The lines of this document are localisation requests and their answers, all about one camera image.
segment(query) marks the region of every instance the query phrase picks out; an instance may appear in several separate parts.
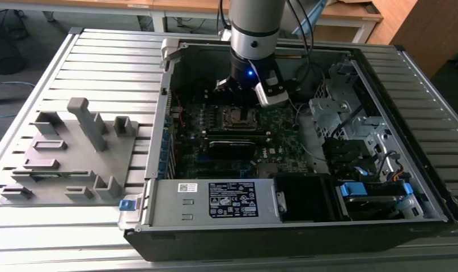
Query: blue cable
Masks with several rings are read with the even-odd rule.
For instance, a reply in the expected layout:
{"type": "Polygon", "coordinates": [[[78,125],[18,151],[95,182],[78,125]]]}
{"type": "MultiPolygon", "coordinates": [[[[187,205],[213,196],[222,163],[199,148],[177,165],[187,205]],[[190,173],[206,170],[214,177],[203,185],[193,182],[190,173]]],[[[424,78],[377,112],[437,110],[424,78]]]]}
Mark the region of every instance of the blue cable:
{"type": "Polygon", "coordinates": [[[7,117],[15,117],[18,114],[12,114],[12,115],[0,115],[0,118],[7,118],[7,117]]]}
{"type": "MultiPolygon", "coordinates": [[[[0,82],[0,85],[3,84],[24,84],[32,87],[32,89],[36,87],[35,84],[30,83],[30,82],[23,82],[23,81],[7,81],[7,82],[0,82]]],[[[8,118],[8,117],[15,117],[18,114],[12,114],[12,115],[0,115],[0,118],[8,118]]]]}
{"type": "Polygon", "coordinates": [[[23,81],[7,81],[7,82],[0,82],[0,85],[3,84],[24,84],[24,85],[28,85],[31,86],[32,88],[35,88],[35,84],[30,83],[30,82],[23,82],[23,81]]]}

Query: slotted metal surface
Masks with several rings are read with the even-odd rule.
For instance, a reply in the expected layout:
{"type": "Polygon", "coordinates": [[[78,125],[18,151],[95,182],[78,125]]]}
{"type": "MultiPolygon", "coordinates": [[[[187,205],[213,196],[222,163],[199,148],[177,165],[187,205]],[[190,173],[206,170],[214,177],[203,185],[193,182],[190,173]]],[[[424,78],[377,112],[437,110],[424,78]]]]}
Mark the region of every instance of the slotted metal surface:
{"type": "MultiPolygon", "coordinates": [[[[22,162],[38,133],[32,121],[39,110],[66,111],[74,96],[87,97],[90,110],[104,120],[129,115],[142,125],[127,180],[129,192],[145,183],[151,143],[154,111],[158,100],[159,50],[166,37],[214,39],[213,36],[86,29],[70,35],[47,73],[0,144],[0,180],[10,182],[11,171],[22,162]]],[[[404,52],[392,46],[320,43],[324,46],[360,48],[377,72],[408,124],[429,154],[439,174],[458,201],[458,119],[444,100],[413,67],[404,52]]],[[[386,251],[312,258],[265,258],[223,262],[146,262],[118,229],[117,207],[0,208],[0,269],[4,271],[99,271],[99,270],[214,270],[346,265],[362,271],[370,262],[458,258],[458,231],[425,238],[386,251]]],[[[369,265],[377,270],[381,264],[369,265]]]]}

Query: power supply label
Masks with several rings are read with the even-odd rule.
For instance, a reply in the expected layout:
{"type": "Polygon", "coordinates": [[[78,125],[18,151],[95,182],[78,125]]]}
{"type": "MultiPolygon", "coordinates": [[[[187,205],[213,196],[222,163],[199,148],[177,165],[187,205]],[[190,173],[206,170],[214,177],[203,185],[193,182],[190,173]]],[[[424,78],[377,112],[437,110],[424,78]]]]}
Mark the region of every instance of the power supply label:
{"type": "Polygon", "coordinates": [[[254,182],[210,183],[209,215],[213,218],[257,217],[258,202],[254,182]]]}

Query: white sticker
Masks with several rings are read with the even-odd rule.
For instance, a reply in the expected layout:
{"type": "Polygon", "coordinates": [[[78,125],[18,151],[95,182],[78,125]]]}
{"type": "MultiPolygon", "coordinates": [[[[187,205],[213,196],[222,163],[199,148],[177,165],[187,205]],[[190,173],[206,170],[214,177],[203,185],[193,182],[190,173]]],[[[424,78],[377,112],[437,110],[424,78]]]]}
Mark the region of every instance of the white sticker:
{"type": "Polygon", "coordinates": [[[129,7],[138,7],[139,9],[147,9],[149,5],[133,5],[133,4],[129,4],[129,7]]]}
{"type": "Polygon", "coordinates": [[[179,193],[197,193],[198,184],[197,183],[179,183],[179,193]]]}

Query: motherboard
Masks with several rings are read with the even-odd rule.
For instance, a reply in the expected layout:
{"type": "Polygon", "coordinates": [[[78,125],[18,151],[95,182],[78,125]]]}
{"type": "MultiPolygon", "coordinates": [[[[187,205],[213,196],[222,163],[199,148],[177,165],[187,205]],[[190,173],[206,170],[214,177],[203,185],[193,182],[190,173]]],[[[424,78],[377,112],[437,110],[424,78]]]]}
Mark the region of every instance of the motherboard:
{"type": "Polygon", "coordinates": [[[265,179],[310,171],[290,104],[245,107],[174,96],[177,179],[265,179]]]}

